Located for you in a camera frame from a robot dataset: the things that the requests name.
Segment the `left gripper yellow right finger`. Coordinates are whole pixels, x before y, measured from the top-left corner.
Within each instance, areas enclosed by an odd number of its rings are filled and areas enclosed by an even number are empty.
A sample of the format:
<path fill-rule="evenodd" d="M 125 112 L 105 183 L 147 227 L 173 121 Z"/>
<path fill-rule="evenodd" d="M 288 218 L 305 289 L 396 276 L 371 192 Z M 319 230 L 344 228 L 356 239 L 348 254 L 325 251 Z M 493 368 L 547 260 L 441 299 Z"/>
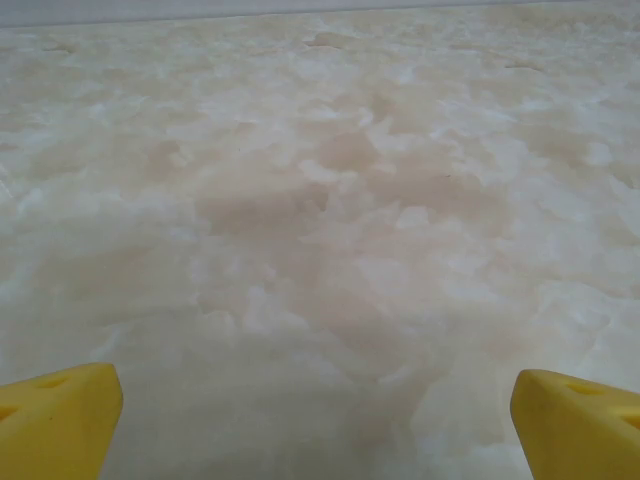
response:
<path fill-rule="evenodd" d="M 639 480 L 639 395 L 523 370 L 511 418 L 535 480 Z"/>

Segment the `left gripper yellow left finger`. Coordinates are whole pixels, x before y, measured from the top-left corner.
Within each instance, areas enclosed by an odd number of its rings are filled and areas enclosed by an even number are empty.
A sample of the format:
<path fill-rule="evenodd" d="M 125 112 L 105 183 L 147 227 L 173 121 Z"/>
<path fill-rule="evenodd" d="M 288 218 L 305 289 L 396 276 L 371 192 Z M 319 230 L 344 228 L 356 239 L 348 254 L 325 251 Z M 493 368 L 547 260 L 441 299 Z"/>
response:
<path fill-rule="evenodd" d="M 89 363 L 1 387 L 1 477 L 96 479 L 123 407 L 116 369 Z"/>

